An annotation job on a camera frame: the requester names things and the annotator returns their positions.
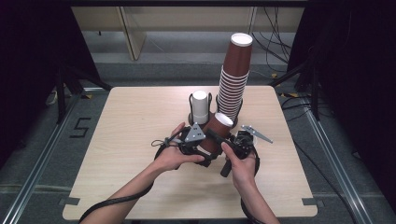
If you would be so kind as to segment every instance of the human hand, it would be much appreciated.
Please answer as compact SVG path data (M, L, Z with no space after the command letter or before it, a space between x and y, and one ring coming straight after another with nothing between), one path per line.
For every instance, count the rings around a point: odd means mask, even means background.
M233 149L226 143L221 143L227 160L231 161L233 171L233 184L237 189L244 187L246 184L255 184L254 173L256 159L253 152L243 160L239 158L233 152Z
M180 123L171 133L171 136L179 132L185 126L185 122ZM184 155L180 149L176 147L177 143L171 143L170 147L167 147L154 161L158 164L163 171L175 170L184 162L198 162L203 161L205 158L200 155Z

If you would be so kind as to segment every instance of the person's right hand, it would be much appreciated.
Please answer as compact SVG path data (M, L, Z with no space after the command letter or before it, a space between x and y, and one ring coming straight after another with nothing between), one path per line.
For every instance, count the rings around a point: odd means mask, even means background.
M254 173L256 159L254 153L251 152L245 159L239 160L233 153L233 149L226 143L221 143L227 159L231 161L233 171L233 184L237 189L244 187L246 184L255 184Z

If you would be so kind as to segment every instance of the wooden table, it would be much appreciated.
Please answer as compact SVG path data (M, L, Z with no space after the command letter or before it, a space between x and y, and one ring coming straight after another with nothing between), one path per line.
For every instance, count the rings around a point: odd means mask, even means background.
M190 113L192 92L211 92L218 86L188 87L117 87L107 99L101 118L70 193L78 205L67 204L65 219L79 219L93 204L107 199L152 160L157 147L153 140L163 140ZM212 102L211 111L217 105ZM257 185L278 217L312 217L315 205L303 205L313 198L303 167L292 142L288 125L269 86L246 86L244 105L238 125L252 125L274 140L257 140L261 168ZM151 192L141 198L128 219L168 218L237 218L245 217L240 196L233 187L232 175L219 173L224 154L205 168L183 164L176 171L161 175Z

